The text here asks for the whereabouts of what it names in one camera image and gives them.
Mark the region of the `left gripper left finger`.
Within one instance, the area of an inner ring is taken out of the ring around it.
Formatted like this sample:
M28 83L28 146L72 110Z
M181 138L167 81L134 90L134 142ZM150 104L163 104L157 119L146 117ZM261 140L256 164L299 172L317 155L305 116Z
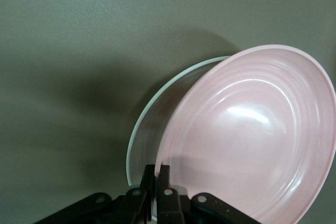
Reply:
M115 214L115 223L149 223L155 197L154 165L146 165L141 183L129 189Z

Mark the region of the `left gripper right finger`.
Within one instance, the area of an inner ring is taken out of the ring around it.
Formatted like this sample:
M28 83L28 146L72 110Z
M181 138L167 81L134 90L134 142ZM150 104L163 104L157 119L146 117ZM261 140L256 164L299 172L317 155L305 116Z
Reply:
M156 179L156 213L158 223L185 223L180 196L170 186L169 165L161 165Z

